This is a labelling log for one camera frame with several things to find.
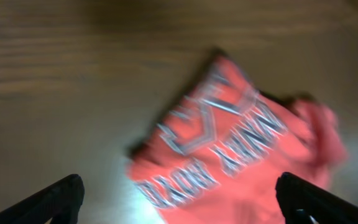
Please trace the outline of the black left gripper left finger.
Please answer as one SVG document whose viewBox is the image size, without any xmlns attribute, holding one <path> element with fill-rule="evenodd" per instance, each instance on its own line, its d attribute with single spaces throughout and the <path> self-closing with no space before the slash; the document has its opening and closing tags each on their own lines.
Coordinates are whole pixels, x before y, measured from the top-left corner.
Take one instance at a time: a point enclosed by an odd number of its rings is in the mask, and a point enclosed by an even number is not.
<svg viewBox="0 0 358 224">
<path fill-rule="evenodd" d="M 0 212 L 0 224 L 77 224 L 85 197 L 78 174 L 70 174 Z"/>
</svg>

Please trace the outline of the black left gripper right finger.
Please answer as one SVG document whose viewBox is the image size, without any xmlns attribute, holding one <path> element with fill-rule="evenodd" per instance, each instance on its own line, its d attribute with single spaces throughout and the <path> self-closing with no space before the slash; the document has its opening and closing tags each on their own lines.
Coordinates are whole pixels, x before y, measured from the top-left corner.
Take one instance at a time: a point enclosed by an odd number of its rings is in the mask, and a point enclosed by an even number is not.
<svg viewBox="0 0 358 224">
<path fill-rule="evenodd" d="M 286 224 L 358 224 L 358 207 L 284 172 L 275 186 Z"/>
</svg>

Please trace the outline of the red printed t-shirt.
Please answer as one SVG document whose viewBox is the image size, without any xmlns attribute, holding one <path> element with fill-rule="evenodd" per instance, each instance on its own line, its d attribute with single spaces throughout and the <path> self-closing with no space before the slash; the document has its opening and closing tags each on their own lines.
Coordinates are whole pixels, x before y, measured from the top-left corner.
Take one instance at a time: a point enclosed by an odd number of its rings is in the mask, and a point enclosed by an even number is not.
<svg viewBox="0 0 358 224">
<path fill-rule="evenodd" d="M 326 188 L 347 156 L 334 113 L 267 97 L 227 56 L 159 122 L 128 174 L 166 223 L 283 223 L 277 179 Z"/>
</svg>

